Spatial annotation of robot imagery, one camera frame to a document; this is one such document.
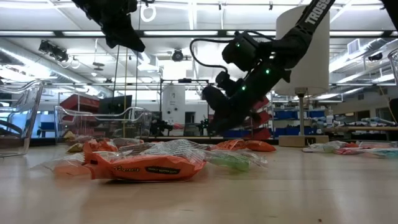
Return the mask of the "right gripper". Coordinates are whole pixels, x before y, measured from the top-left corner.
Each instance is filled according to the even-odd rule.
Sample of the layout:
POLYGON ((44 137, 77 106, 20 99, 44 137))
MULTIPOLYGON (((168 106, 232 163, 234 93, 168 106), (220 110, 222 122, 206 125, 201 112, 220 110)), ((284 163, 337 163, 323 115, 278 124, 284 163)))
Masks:
POLYGON ((214 111, 208 132, 222 134, 241 126, 247 117, 259 121, 261 116, 256 112, 255 105, 263 101, 281 79, 286 79, 286 70, 276 67, 257 67, 236 81, 230 78, 228 72, 220 72, 216 77, 216 86, 208 86, 202 91, 214 111))

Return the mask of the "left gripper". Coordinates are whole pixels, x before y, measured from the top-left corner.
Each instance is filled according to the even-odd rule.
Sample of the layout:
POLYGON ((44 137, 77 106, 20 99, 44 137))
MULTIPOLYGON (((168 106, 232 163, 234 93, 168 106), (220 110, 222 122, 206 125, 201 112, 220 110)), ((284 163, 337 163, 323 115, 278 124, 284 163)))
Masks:
POLYGON ((110 48, 122 45, 137 52, 145 50, 144 43, 131 25, 130 13, 137 10, 136 0, 81 0, 80 9, 103 30, 118 31, 105 35, 110 48))

